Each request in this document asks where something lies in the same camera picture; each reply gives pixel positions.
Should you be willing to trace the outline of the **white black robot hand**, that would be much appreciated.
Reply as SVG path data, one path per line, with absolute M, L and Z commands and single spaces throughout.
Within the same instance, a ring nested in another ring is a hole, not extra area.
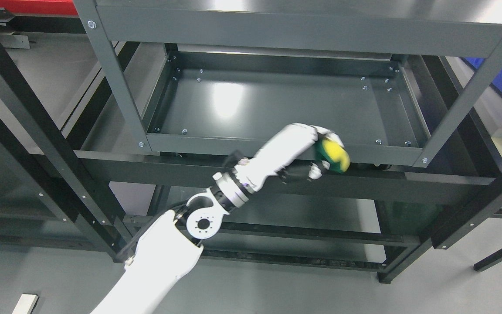
M 334 139 L 343 145 L 340 137 L 327 128 L 303 123 L 286 125 L 249 161 L 240 162 L 234 167 L 235 177 L 245 188 L 259 191 L 268 177 L 279 175 L 299 155 L 310 148 L 314 149 L 315 142 L 323 137 Z M 305 167 L 305 177 L 309 181 L 321 178 L 326 172 L 322 171 L 316 159 Z

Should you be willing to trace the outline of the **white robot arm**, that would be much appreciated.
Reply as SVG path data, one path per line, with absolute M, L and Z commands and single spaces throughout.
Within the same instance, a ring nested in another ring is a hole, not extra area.
M 175 227 L 172 210 L 141 236 L 132 262 L 93 314 L 151 314 L 197 264 L 198 248 Z

